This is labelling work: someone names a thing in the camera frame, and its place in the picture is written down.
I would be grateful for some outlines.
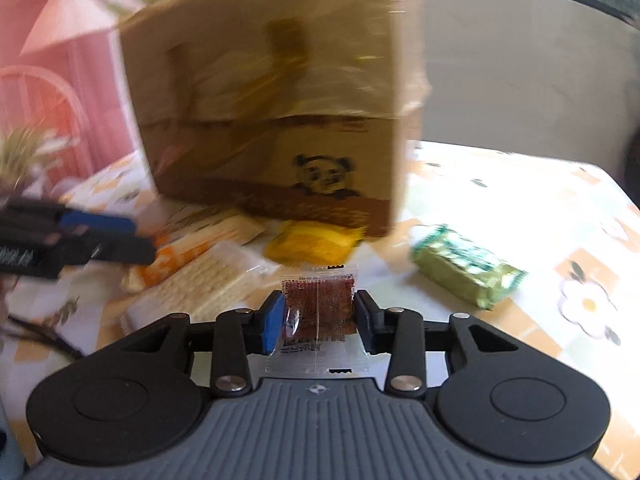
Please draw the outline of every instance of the circular pad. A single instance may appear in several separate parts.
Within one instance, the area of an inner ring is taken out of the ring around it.
[[[155,355],[106,352],[42,381],[26,412],[44,453],[107,466],[171,447],[195,425],[201,409],[199,388]]]
[[[440,387],[436,415],[463,444],[501,460],[549,463],[592,454],[609,401],[584,375],[553,359],[493,354]]]
[[[564,408],[566,399],[562,390],[553,384],[520,377],[494,386],[491,403],[503,415],[535,422],[557,415]]]
[[[98,379],[82,386],[74,395],[76,410],[93,420],[121,420],[145,407],[149,395],[136,381],[122,378]]]

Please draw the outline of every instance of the brown paper bag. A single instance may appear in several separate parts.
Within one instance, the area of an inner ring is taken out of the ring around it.
[[[385,234],[428,83],[423,0],[168,0],[121,26],[163,194]]]

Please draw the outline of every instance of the pink lamp shade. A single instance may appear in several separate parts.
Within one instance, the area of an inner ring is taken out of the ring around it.
[[[49,0],[33,24],[20,55],[108,30],[117,23],[117,17],[100,0]]]

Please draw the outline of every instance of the panda drawing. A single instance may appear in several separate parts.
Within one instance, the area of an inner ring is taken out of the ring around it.
[[[304,190],[305,194],[332,196],[338,200],[360,196],[350,189],[350,173],[354,170],[350,158],[299,154],[294,157],[293,165],[298,168],[298,183],[293,187]]]

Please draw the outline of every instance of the table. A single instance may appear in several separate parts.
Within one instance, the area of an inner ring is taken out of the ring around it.
[[[640,473],[640,210],[599,168],[493,150],[421,142],[408,179],[394,234],[362,244],[353,255],[358,287],[382,308],[405,306],[425,319],[472,313],[592,377],[612,405],[596,460],[619,479],[635,478]],[[149,229],[162,210],[139,153],[66,198],[94,211],[139,216]],[[417,273],[410,244],[421,224],[440,222],[527,270],[516,293],[492,312],[481,311]],[[252,244],[261,248],[266,241]],[[118,289],[120,276],[117,266],[90,264],[57,283],[23,279],[9,307],[37,320],[77,299],[77,312],[60,332],[92,352],[122,336],[118,316],[127,300]],[[36,450],[24,420],[26,399],[43,377],[66,364],[25,342],[9,341],[0,354],[0,394],[30,462]],[[372,360],[374,373],[383,371],[381,366]],[[446,378],[437,375],[431,373],[430,384]]]

